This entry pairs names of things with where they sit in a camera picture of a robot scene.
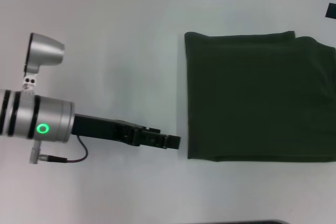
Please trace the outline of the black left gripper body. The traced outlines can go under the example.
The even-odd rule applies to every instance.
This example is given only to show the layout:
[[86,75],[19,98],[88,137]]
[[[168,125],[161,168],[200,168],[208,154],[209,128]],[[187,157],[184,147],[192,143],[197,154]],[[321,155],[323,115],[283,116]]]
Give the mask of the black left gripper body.
[[140,136],[145,127],[121,120],[75,114],[71,133],[73,135],[140,145]]

